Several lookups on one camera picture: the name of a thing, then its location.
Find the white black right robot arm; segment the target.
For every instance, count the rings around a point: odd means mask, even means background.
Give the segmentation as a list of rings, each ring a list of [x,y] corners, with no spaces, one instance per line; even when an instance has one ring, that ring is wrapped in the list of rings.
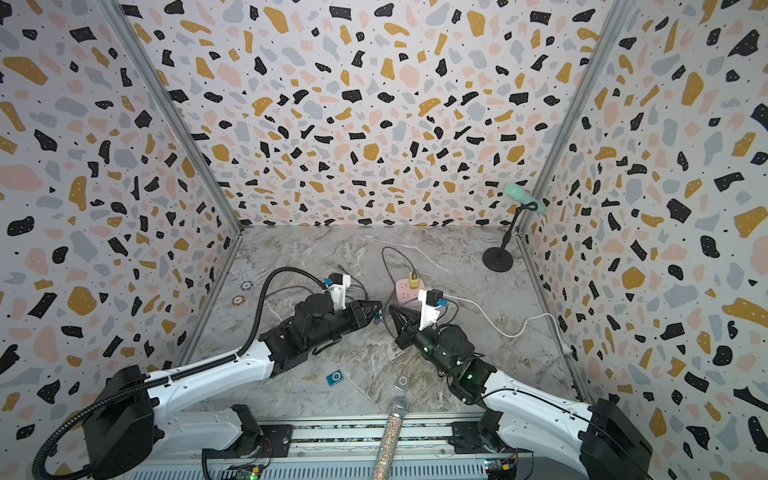
[[[458,400],[483,409],[477,430],[488,449],[527,450],[589,479],[648,478],[653,449],[616,404],[548,394],[484,361],[460,326],[423,326],[410,308],[389,311],[398,347],[416,348]]]

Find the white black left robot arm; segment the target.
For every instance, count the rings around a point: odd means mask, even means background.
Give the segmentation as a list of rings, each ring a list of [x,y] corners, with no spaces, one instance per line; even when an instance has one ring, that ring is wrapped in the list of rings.
[[[264,334],[258,332],[271,282],[282,273],[301,275],[319,290],[294,307],[293,314]],[[179,440],[171,427],[182,410],[237,386],[275,377],[348,333],[361,330],[383,312],[377,300],[349,300],[347,274],[319,279],[300,268],[279,267],[268,274],[254,320],[237,350],[186,366],[144,374],[136,366],[119,370],[97,399],[65,420],[42,444],[31,464],[35,479],[51,479],[48,458],[76,426],[83,429],[88,464],[72,479],[111,479],[139,466],[153,453]]]

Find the pink power strip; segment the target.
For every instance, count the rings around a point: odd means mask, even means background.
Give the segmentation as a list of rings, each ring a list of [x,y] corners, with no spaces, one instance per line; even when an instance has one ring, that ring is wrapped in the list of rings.
[[[418,279],[413,282],[409,278],[403,278],[395,282],[395,301],[398,305],[412,305],[418,301],[418,293],[424,289],[424,282]]]

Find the silver mp3 player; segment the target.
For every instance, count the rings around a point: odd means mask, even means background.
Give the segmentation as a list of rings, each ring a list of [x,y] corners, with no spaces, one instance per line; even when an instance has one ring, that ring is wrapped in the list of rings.
[[[399,376],[394,381],[394,384],[393,384],[394,389],[403,394],[407,392],[408,386],[409,386],[409,379],[406,376]]]

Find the glitter silver microphone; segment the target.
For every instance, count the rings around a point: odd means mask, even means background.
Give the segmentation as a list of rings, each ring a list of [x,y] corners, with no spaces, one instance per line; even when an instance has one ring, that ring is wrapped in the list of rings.
[[[389,478],[406,415],[406,398],[404,396],[393,398],[389,405],[389,416],[380,440],[377,457],[371,470],[370,478],[372,480],[387,480]]]

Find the black microphone stand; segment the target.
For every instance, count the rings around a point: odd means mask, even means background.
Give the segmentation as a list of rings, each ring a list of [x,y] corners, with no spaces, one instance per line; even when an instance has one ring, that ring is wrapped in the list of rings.
[[[512,254],[507,250],[507,245],[512,239],[514,227],[516,226],[518,218],[522,212],[536,211],[537,209],[538,203],[535,201],[524,203],[517,207],[514,216],[502,237],[501,244],[498,247],[490,247],[484,251],[482,262],[486,268],[494,272],[503,273],[509,271],[513,267],[514,258]]]

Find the green microphone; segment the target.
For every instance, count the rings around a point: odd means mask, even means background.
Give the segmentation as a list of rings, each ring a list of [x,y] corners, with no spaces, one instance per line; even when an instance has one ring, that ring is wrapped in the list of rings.
[[[505,187],[504,193],[511,200],[520,203],[521,205],[535,204],[534,211],[539,215],[546,214],[546,206],[541,200],[535,199],[528,191],[522,186],[512,183]]]

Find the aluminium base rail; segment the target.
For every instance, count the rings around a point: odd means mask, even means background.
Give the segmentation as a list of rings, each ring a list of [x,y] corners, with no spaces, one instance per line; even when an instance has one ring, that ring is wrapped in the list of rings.
[[[403,421],[388,479],[589,479],[527,450],[485,447],[479,414],[417,414]],[[387,418],[266,421],[252,452],[153,455],[129,479],[371,479]]]

